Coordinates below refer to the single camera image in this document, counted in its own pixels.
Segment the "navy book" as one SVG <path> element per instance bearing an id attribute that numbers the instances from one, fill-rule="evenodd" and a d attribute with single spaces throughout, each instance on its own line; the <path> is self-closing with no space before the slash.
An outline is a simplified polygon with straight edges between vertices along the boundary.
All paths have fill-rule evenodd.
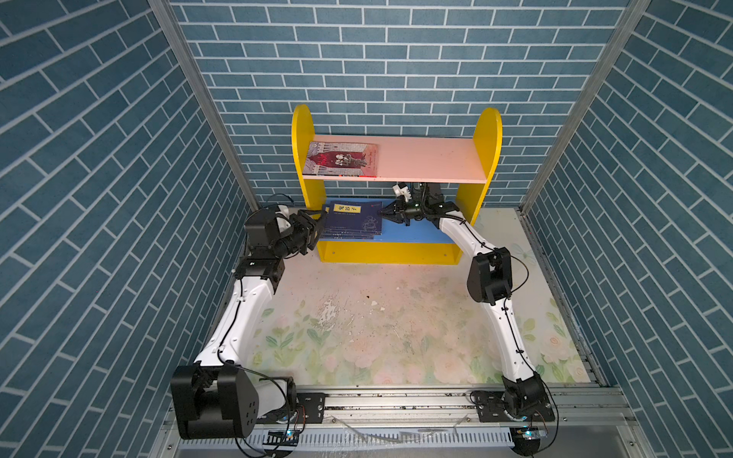
<path id="1" fill-rule="evenodd" d="M 323 209 L 328 214 L 323 239 L 373 240 L 382 235 L 383 203 L 379 200 L 332 200 Z"/>

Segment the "red illustrated cover book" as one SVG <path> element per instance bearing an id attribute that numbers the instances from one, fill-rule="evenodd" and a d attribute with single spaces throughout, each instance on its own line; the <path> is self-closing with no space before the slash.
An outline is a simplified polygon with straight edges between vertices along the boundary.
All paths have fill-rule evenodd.
<path id="1" fill-rule="evenodd" d="M 375 177 L 378 152 L 378 146 L 371 143 L 313 141 L 303 173 L 313 177 Z"/>

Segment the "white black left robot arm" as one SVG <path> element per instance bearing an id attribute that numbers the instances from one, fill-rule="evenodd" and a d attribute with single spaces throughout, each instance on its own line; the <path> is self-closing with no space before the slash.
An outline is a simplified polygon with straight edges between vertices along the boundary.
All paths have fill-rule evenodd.
<path id="1" fill-rule="evenodd" d="M 185 440 L 246 439 L 270 414 L 291 420 L 298 406 L 290 377 L 262 374 L 245 363 L 248 347 L 286 270 L 286 259 L 314 250 L 325 210 L 280 205 L 245 223 L 244 257 L 234 271 L 227 307 L 191 364 L 178 366 L 170 389 L 179 435 Z"/>

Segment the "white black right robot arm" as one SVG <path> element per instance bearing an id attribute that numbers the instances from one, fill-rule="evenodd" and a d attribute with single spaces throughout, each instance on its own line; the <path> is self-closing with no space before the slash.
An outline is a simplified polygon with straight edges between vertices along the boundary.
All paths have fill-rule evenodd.
<path id="1" fill-rule="evenodd" d="M 479 235 L 454 202 L 447 202 L 437 183 L 418 188 L 399 182 L 392 187 L 395 200 L 382 211 L 383 219 L 410 225 L 429 221 L 447 235 L 471 259 L 467 290 L 489 317 L 500 351 L 503 403 L 507 415 L 517 421 L 548 413 L 557 419 L 557 404 L 547 384 L 531 363 L 520 335 L 513 294 L 513 256 Z"/>

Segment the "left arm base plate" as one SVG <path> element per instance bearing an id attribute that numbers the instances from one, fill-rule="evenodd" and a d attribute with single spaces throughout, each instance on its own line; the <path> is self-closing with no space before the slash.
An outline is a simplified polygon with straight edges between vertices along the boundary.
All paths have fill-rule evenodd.
<path id="1" fill-rule="evenodd" d="M 280 408 L 265 414 L 265 423 L 290 424 L 298 422 L 300 425 L 322 424 L 326 410 L 326 393 L 305 392 L 298 393 L 294 400 L 289 400 Z"/>

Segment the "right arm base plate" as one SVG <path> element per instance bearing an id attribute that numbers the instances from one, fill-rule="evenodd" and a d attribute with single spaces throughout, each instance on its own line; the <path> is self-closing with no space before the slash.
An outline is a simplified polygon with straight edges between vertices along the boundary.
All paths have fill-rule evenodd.
<path id="1" fill-rule="evenodd" d="M 468 399 L 481 423 L 555 421 L 555 408 L 546 393 L 524 398 L 509 391 L 474 390 Z"/>

